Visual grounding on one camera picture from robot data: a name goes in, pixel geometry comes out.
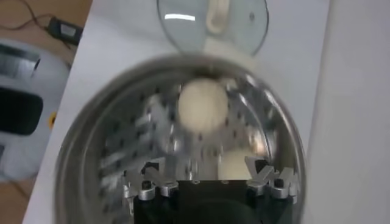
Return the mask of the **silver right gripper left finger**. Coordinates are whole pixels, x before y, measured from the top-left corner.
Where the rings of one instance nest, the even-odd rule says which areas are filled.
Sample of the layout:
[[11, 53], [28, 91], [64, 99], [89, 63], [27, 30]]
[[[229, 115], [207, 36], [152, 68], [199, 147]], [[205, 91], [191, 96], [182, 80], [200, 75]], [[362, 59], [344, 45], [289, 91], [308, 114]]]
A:
[[171, 197], [179, 189], [175, 179], [169, 179], [164, 174], [165, 158], [152, 159], [142, 163], [139, 168], [124, 172], [124, 198], [128, 203], [129, 212], [134, 213], [134, 200], [153, 200], [156, 189], [163, 197]]

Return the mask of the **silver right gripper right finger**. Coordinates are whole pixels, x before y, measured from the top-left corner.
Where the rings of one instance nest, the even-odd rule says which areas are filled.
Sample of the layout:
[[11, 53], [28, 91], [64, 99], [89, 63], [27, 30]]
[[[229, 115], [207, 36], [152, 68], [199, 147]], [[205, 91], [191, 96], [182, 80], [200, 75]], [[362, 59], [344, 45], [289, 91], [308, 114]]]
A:
[[256, 196], [268, 192], [274, 199], [291, 198], [293, 203], [297, 203], [299, 184], [293, 168], [284, 167], [279, 172], [262, 157], [245, 156], [244, 161], [251, 176], [251, 179], [246, 181], [247, 187], [254, 191]]

